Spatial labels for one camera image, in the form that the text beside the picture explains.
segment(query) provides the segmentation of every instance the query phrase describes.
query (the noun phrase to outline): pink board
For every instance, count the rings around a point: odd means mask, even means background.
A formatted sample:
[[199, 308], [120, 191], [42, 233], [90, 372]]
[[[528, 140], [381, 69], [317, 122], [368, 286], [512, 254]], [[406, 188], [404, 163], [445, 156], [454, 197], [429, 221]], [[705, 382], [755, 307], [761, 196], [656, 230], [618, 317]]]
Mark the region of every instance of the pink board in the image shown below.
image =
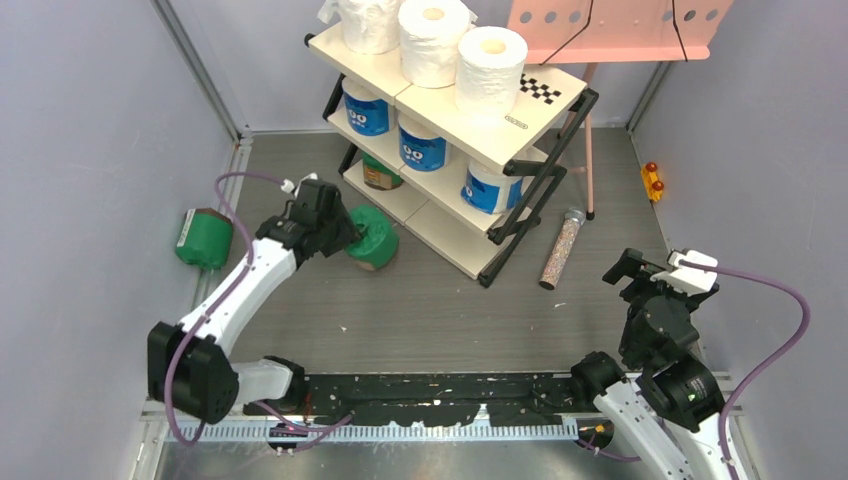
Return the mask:
[[[550, 63], [683, 60], [671, 21], [671, 0], [594, 0], [592, 23]], [[527, 63], [542, 63], [586, 25], [591, 0], [514, 0], [507, 27], [530, 47]], [[690, 60], [707, 47], [733, 0], [675, 0], [677, 25]]]

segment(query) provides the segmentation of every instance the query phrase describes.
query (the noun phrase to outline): paper towel roll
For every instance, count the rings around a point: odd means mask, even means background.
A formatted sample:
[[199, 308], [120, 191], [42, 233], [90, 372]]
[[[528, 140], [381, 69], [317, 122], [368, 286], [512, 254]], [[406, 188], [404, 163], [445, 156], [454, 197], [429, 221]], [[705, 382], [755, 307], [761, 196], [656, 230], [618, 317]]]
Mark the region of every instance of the paper towel roll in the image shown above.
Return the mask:
[[459, 42], [456, 106], [471, 115], [504, 116], [515, 106], [527, 42], [501, 27], [475, 28]]
[[468, 175], [461, 195], [472, 207], [486, 213], [505, 212], [521, 200], [524, 177], [493, 173], [477, 160], [468, 163]]
[[318, 18], [330, 23], [338, 11], [347, 47], [356, 53], [379, 55], [398, 46], [401, 3], [403, 0], [326, 0]]
[[476, 18], [459, 0], [407, 0], [398, 14], [403, 76], [424, 88], [453, 85], [459, 41]]
[[450, 144], [404, 114], [398, 115], [400, 158], [409, 168], [432, 172], [448, 164]]
[[374, 95], [371, 90], [354, 82], [350, 77], [342, 80], [347, 120], [356, 133], [373, 137], [395, 128], [395, 107]]

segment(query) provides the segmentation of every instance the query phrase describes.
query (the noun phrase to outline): black shelf frame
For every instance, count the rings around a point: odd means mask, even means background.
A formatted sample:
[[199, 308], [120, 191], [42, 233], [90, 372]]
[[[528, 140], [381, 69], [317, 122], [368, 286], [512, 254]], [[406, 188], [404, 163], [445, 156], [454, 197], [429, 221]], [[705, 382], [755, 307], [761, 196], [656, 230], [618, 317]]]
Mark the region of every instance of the black shelf frame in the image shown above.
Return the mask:
[[[344, 73], [339, 74], [339, 79], [336, 81], [336, 86], [333, 88], [333, 92], [330, 94], [330, 98], [327, 100], [327, 105], [324, 107], [323, 118], [326, 121], [327, 118], [330, 117], [333, 113], [335, 113], [336, 109], [341, 102], [343, 91], [342, 91], [342, 80], [344, 80]], [[592, 111], [592, 107], [595, 106], [595, 103], [598, 101], [598, 92], [592, 90], [591, 88], [586, 88], [583, 92], [580, 93], [580, 96], [577, 100], [569, 107], [570, 112], [575, 113], [575, 119], [571, 123], [569, 123], [568, 128], [566, 128], [565, 132], [562, 135], [557, 137], [557, 143], [554, 145], [553, 150], [548, 154], [548, 157], [544, 162], [529, 162], [526, 160], [510, 160], [506, 163], [503, 169], [504, 175], [511, 177], [533, 177], [533, 181], [530, 182], [530, 186], [524, 192], [524, 195], [521, 196], [521, 200], [519, 200], [518, 205], [512, 209], [509, 216], [503, 225], [495, 228], [489, 229], [487, 232], [487, 237], [489, 240], [495, 245], [501, 245], [504, 241], [506, 241], [510, 236], [512, 237], [509, 241], [509, 245], [506, 246], [500, 253], [498, 253], [497, 257], [489, 264], [479, 275], [477, 275], [477, 281], [480, 285], [488, 288], [492, 285], [497, 278], [500, 271], [503, 269], [504, 265], [506, 265], [509, 257], [512, 256], [515, 249], [518, 248], [518, 244], [521, 243], [521, 240], [527, 235], [527, 232], [530, 231], [531, 228], [539, 225], [541, 223], [541, 218], [539, 217], [542, 209], [545, 208], [545, 204], [548, 203], [548, 200], [551, 198], [551, 195], [554, 194], [559, 184], [562, 183], [563, 178], [565, 178], [568, 170], [562, 165], [558, 165], [557, 162], [559, 157], [562, 156], [562, 153], [565, 151], [566, 147], [571, 143], [571, 140], [574, 138], [574, 135], [577, 134], [577, 130], [583, 121], [586, 119], [586, 116], [589, 112]], [[353, 159], [356, 156], [356, 152], [359, 150], [359, 147], [356, 146], [353, 142], [350, 143], [350, 146], [347, 149], [347, 152], [342, 158], [342, 163], [339, 165], [339, 174], [343, 175], [353, 163]], [[542, 189], [542, 184], [545, 180], [550, 177], [551, 181], [548, 184], [547, 188]], [[538, 195], [538, 201], [533, 205], [533, 208], [530, 210], [530, 215], [524, 219], [520, 220], [521, 213], [530, 205], [531, 201], [536, 198]], [[592, 220], [595, 218], [595, 212], [586, 212], [586, 218], [588, 220]]]

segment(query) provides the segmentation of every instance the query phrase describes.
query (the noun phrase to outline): wall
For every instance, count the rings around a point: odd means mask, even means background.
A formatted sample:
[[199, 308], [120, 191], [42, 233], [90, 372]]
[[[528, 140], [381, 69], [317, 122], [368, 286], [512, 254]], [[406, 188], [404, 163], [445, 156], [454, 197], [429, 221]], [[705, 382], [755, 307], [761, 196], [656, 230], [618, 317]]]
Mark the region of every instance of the wall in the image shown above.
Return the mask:
[[0, 14], [0, 471], [120, 479], [145, 340], [186, 311], [172, 253], [229, 137], [148, 1]]
[[[228, 107], [254, 131], [327, 129], [321, 111], [338, 72], [306, 49], [303, 37], [327, 26], [323, 0], [172, 0]], [[465, 0], [478, 25], [506, 25], [511, 0]], [[570, 65], [580, 76], [582, 65]], [[601, 65], [596, 125], [624, 125], [654, 70], [652, 63]]]
[[[848, 394], [848, 4], [736, 2], [712, 58], [678, 64], [636, 135], [674, 247], [799, 287], [812, 326], [742, 397], [763, 478], [844, 478]], [[722, 279], [698, 327], [741, 378], [796, 329], [791, 298]]]

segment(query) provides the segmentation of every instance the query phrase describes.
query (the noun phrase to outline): orange toy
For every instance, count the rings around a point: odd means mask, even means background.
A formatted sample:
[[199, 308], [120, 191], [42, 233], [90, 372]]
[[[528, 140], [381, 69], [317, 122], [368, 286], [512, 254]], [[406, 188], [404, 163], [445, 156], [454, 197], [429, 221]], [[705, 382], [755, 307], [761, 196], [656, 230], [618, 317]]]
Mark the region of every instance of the orange toy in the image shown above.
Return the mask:
[[662, 198], [662, 191], [665, 189], [665, 184], [657, 175], [657, 170], [659, 170], [659, 167], [654, 162], [648, 162], [642, 167], [642, 183], [645, 185], [645, 192], [648, 194], [651, 203], [659, 202]]

